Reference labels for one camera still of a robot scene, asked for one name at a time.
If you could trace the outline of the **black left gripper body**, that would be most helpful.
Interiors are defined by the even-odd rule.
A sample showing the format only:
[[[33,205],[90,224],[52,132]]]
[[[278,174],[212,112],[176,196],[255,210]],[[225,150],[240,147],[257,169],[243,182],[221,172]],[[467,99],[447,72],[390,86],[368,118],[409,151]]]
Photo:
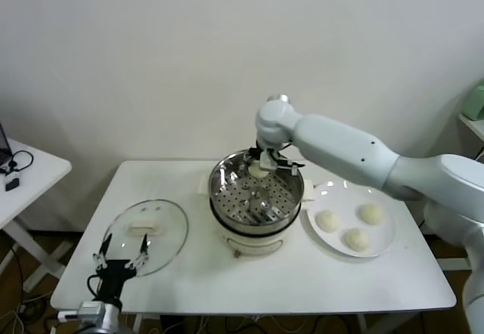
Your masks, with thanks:
[[[130,260],[108,260],[105,268],[96,269],[96,274],[100,279],[96,298],[106,304],[122,306],[120,297],[124,284],[133,278],[133,267]]]

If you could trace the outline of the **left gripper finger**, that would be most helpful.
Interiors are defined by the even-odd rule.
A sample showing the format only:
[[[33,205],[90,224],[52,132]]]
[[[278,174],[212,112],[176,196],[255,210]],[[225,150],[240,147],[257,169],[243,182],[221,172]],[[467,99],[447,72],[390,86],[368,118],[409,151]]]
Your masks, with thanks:
[[[93,259],[95,261],[95,269],[96,270],[100,270],[100,269],[107,268],[106,254],[107,254],[107,250],[109,249],[109,245],[110,245],[111,239],[112,239],[112,235],[109,234],[103,240],[103,243],[101,244],[101,247],[98,250],[98,252],[93,255]]]
[[[144,266],[148,261],[148,242],[147,242],[147,234],[144,235],[143,240],[141,242],[139,254],[137,257],[132,259],[126,267],[128,269],[139,269],[140,267]]]

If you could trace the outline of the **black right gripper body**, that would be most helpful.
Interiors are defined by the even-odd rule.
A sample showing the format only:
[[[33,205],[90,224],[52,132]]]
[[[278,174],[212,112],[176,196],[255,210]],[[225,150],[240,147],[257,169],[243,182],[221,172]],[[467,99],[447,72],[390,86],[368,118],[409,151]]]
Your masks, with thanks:
[[[261,151],[266,152],[266,155],[273,160],[282,159],[280,151],[288,148],[289,146],[289,142],[282,144],[273,144],[264,140],[256,141],[256,147],[259,148]]]

